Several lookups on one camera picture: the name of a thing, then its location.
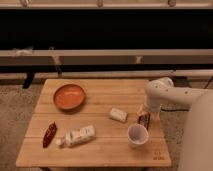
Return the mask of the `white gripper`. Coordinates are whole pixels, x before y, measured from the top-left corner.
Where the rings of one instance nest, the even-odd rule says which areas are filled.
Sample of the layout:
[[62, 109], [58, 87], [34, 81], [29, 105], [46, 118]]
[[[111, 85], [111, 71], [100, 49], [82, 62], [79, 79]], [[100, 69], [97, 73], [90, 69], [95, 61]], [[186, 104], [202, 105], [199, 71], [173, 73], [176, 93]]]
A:
[[138, 116], [144, 115], [146, 112], [152, 114], [152, 119], [157, 121], [160, 119], [161, 101], [151, 97], [146, 97], [144, 104], [137, 111]]

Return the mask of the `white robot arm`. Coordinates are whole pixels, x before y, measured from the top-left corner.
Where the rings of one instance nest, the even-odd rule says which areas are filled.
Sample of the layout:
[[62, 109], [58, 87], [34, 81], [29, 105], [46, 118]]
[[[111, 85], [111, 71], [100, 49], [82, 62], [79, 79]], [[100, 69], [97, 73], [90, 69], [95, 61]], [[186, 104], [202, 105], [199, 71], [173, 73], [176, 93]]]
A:
[[178, 171], [213, 171], [213, 89], [175, 87], [169, 77], [149, 81], [138, 115], [158, 114], [164, 101], [189, 109]]

